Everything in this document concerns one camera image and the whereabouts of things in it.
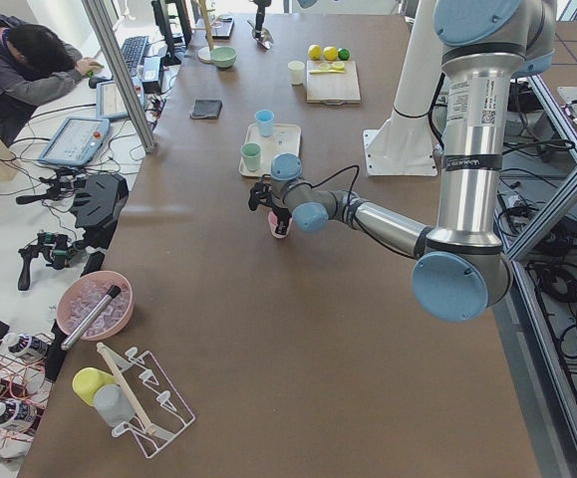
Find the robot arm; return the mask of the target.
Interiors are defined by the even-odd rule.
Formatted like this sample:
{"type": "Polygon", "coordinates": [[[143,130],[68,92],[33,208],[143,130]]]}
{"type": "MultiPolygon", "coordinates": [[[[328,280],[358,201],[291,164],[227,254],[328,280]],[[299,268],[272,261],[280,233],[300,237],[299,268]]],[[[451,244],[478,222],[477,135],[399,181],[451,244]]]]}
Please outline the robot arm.
{"type": "Polygon", "coordinates": [[[262,27],[265,19],[266,9],[272,4],[272,0],[253,0],[256,5],[254,22],[254,34],[256,39],[261,38],[262,27]]]}
{"type": "Polygon", "coordinates": [[[512,274],[493,231],[510,82],[544,72],[554,54],[551,1],[440,1],[433,28],[450,81],[442,135],[437,223],[426,226],[360,197],[319,191],[300,158],[275,156],[248,206],[272,210],[280,228],[305,232],[337,220],[415,260],[413,291],[431,315],[462,322],[481,315],[508,291],[512,274]]]}

